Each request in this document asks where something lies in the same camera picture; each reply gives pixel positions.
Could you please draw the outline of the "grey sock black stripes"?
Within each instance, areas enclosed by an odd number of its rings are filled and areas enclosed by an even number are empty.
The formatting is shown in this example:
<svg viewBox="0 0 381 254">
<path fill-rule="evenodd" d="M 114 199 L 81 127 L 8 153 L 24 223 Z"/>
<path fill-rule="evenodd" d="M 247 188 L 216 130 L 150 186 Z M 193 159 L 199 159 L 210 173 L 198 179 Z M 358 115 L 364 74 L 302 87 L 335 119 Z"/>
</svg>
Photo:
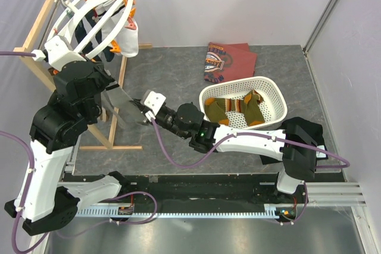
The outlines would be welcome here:
<svg viewBox="0 0 381 254">
<path fill-rule="evenodd" d="M 103 91 L 101 99 L 104 107 L 116 117 L 117 124 L 121 128 L 127 128 L 128 123 L 143 123 L 145 121 L 145 117 L 134 104 L 134 100 L 120 86 L 114 85 L 111 86 L 111 89 Z M 127 121 L 120 116 L 116 109 L 127 113 Z"/>
</svg>

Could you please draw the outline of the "olive striped sock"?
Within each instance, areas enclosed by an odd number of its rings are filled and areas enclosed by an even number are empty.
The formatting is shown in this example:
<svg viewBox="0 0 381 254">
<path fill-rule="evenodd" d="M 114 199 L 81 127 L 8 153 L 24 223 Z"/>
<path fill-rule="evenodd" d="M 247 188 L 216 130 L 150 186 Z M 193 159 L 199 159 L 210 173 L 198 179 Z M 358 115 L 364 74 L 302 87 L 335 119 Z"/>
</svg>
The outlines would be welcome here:
<svg viewBox="0 0 381 254">
<path fill-rule="evenodd" d="M 204 102 L 204 113 L 212 123 L 228 126 L 230 121 L 228 112 L 243 114 L 247 109 L 247 102 L 243 99 L 208 98 Z"/>
<path fill-rule="evenodd" d="M 262 101 L 263 97 L 254 89 L 242 99 L 242 111 L 248 127 L 265 123 L 265 119 L 259 108 L 259 104 Z"/>
</svg>

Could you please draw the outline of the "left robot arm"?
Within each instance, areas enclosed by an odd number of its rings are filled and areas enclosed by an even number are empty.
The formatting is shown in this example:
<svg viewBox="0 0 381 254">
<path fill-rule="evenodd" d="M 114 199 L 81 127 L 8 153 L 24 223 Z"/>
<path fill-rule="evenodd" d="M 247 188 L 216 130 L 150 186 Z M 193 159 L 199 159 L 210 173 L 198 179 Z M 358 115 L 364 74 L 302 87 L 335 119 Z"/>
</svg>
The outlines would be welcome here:
<svg viewBox="0 0 381 254">
<path fill-rule="evenodd" d="M 98 122 L 101 93 L 115 80 L 103 63 L 93 61 L 69 62 L 53 80 L 48 103 L 33 117 L 20 194 L 4 207 L 11 217 L 24 219 L 22 228 L 30 236 L 60 230 L 82 209 L 112 198 L 125 202 L 131 194 L 116 171 L 82 187 L 59 186 L 79 137 Z"/>
</svg>

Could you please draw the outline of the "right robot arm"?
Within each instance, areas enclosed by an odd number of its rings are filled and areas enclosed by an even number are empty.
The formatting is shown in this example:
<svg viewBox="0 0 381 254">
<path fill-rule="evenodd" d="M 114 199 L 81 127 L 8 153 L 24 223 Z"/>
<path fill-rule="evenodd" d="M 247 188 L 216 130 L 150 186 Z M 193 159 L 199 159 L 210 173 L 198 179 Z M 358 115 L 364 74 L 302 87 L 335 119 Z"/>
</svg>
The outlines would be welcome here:
<svg viewBox="0 0 381 254">
<path fill-rule="evenodd" d="M 195 168 L 213 152 L 251 153 L 268 157 L 283 165 L 272 189 L 273 197 L 282 203 L 294 196 L 299 184 L 315 177 L 316 143 L 296 124 L 284 130 L 243 130 L 204 120 L 204 113 L 193 103 L 182 104 L 173 110 L 159 99 L 153 102 L 131 99 L 129 102 L 147 123 L 153 125 L 164 156 L 179 168 Z M 189 147 L 203 156 L 190 165 L 177 163 L 164 146 L 160 128 L 187 139 Z"/>
</svg>

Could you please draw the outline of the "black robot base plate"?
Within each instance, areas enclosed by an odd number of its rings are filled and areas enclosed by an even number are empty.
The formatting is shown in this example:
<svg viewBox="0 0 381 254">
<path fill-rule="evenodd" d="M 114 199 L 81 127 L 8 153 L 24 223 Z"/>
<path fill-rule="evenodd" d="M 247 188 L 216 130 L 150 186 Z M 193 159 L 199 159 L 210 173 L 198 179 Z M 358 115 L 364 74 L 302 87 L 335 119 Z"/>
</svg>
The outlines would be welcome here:
<svg viewBox="0 0 381 254">
<path fill-rule="evenodd" d="M 127 176 L 120 194 L 133 192 L 138 212 L 200 214 L 262 212 L 266 204 L 295 206 L 305 202 L 305 190 L 287 195 L 276 189 L 275 174 Z"/>
</svg>

